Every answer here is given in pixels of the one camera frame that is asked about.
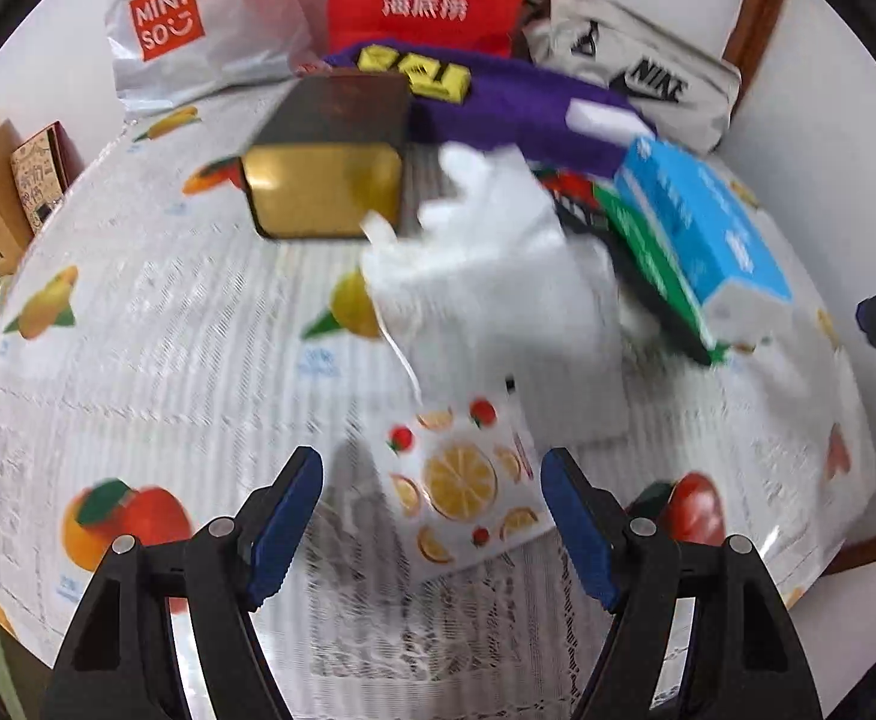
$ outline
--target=lemon print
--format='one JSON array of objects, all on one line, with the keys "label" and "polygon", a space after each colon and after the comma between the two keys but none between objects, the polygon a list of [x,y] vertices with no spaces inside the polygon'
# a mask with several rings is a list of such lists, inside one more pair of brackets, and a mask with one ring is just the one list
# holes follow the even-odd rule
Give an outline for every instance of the lemon print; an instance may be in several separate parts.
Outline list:
[{"label": "lemon print", "polygon": [[447,430],[454,423],[454,414],[451,409],[437,410],[436,412],[420,413],[418,424],[426,430],[435,432]]},{"label": "lemon print", "polygon": [[69,266],[44,285],[36,295],[24,304],[22,312],[5,328],[6,333],[17,330],[27,341],[38,338],[51,325],[72,327],[75,315],[72,313],[71,291],[78,281],[78,269]]},{"label": "lemon print", "polygon": [[521,482],[521,461],[517,454],[506,446],[496,446],[494,457],[512,482]]},{"label": "lemon print", "polygon": [[835,330],[835,323],[832,322],[832,315],[819,308],[817,319],[819,330],[821,330],[821,332],[824,333],[832,343],[833,350],[838,351],[843,344],[841,343],[840,336],[838,336],[838,332]]},{"label": "lemon print", "polygon": [[414,482],[404,476],[392,474],[391,483],[401,501],[401,510],[406,517],[415,517],[422,507],[422,493],[418,492]]},{"label": "lemon print", "polygon": [[733,191],[737,195],[739,200],[741,200],[753,211],[761,210],[761,203],[758,202],[758,198],[755,196],[755,193],[748,189],[747,186],[742,184],[742,182],[732,179],[729,187],[731,188],[731,191]]},{"label": "lemon print", "polygon": [[460,522],[478,517],[497,496],[494,468],[473,443],[450,446],[425,461],[422,481],[435,511]]},{"label": "lemon print", "polygon": [[361,338],[382,336],[361,271],[352,271],[339,279],[331,293],[329,309],[305,329],[302,338],[308,341],[338,330]]},{"label": "lemon print", "polygon": [[5,631],[9,632],[12,635],[12,638],[17,639],[17,634],[14,632],[14,628],[12,628],[12,624],[8,621],[8,615],[5,614],[5,610],[1,608],[0,604],[0,626],[5,629]]},{"label": "lemon print", "polygon": [[805,590],[802,587],[795,587],[789,594],[785,595],[785,598],[782,599],[785,601],[785,608],[787,610],[791,610],[791,608],[801,600],[801,597],[805,594]]},{"label": "lemon print", "polygon": [[425,560],[430,562],[444,563],[454,560],[454,557],[451,557],[449,551],[445,549],[444,544],[435,538],[434,531],[427,526],[418,531],[418,551],[422,553]]},{"label": "lemon print", "polygon": [[532,512],[531,509],[528,509],[528,507],[511,509],[508,514],[504,515],[504,522],[502,522],[502,529],[499,532],[499,536],[502,538],[502,541],[506,541],[515,533],[530,528],[537,522],[538,515],[535,514],[535,512]]},{"label": "lemon print", "polygon": [[184,127],[186,124],[200,121],[201,119],[198,118],[198,109],[194,105],[188,105],[181,110],[168,114],[163,119],[152,124],[151,127],[148,127],[148,129],[142,132],[142,134],[137,136],[132,143],[137,143],[138,141],[154,141],[157,138],[161,138],[163,135],[167,135],[169,132],[173,132],[179,127]]}]

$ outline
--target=white shopping bag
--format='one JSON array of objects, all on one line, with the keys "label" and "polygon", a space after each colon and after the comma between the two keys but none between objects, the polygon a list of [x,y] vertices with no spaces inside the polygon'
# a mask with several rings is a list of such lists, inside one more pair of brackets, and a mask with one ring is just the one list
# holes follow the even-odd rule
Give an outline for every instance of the white shopping bag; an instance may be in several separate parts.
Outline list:
[{"label": "white shopping bag", "polygon": [[105,27],[128,121],[314,61],[297,0],[112,0]]},{"label": "white shopping bag", "polygon": [[422,209],[420,240],[366,221],[372,245],[361,259],[418,399],[467,402],[511,379],[542,453],[622,435],[628,410],[607,251],[565,237],[516,146],[484,155],[447,143],[441,165],[464,199]]}]

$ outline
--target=nike logo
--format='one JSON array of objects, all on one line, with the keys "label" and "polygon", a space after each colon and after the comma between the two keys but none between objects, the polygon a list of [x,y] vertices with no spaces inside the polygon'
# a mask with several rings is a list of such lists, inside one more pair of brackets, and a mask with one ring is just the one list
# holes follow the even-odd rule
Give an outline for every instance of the nike logo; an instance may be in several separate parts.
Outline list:
[{"label": "nike logo", "polygon": [[619,95],[675,104],[681,103],[680,95],[685,93],[688,86],[688,81],[647,57],[631,70],[622,71],[608,83],[608,88]]},{"label": "nike logo", "polygon": [[571,53],[578,56],[590,56],[595,58],[598,51],[598,22],[589,22],[588,31],[578,38],[578,42],[571,47]]}]

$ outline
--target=blue gripper pad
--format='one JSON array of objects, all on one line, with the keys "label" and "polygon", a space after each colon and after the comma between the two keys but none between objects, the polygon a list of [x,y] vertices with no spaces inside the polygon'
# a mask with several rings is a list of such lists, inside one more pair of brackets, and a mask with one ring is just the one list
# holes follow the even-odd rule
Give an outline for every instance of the blue gripper pad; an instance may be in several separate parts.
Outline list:
[{"label": "blue gripper pad", "polygon": [[321,456],[307,450],[302,467],[288,485],[288,490],[275,507],[262,535],[254,543],[252,579],[248,583],[248,598],[254,608],[262,605],[281,589],[298,542],[311,519],[324,483]]},{"label": "blue gripper pad", "polygon": [[542,460],[542,493],[585,593],[599,600],[605,610],[612,610],[620,595],[612,580],[612,548],[595,526],[565,473],[564,461],[554,450]]}]

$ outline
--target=haidilao logo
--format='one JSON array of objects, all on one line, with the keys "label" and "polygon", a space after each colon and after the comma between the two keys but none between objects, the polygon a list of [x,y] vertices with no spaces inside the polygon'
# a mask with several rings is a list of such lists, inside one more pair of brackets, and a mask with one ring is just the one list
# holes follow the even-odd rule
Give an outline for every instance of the haidilao logo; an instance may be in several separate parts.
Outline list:
[{"label": "haidilao logo", "polygon": [[195,0],[132,0],[129,6],[145,62],[204,37]]}]

